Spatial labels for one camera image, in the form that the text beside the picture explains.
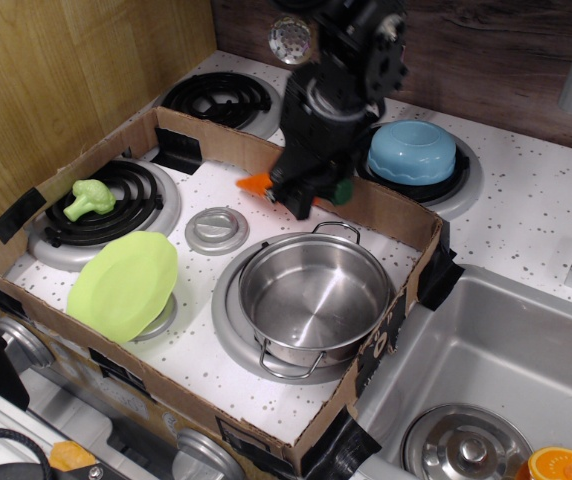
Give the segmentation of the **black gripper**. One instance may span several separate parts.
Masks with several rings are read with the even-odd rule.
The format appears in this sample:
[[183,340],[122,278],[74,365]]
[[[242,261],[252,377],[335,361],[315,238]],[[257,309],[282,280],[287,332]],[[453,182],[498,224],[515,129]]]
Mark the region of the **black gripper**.
[[315,194],[351,193],[354,167],[348,150],[374,121],[364,104],[338,110],[318,90],[321,66],[307,64],[286,84],[280,128],[286,141],[269,176],[273,195],[297,220],[310,216]]

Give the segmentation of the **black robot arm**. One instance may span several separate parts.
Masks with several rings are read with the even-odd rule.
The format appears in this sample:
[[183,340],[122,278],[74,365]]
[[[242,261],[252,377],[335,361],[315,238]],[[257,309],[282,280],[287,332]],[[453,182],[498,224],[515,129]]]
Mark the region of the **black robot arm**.
[[400,88],[406,12],[402,1],[278,1],[276,7],[317,24],[318,58],[288,77],[280,128],[285,147],[269,172],[266,196],[297,219],[316,199],[348,202],[353,150]]

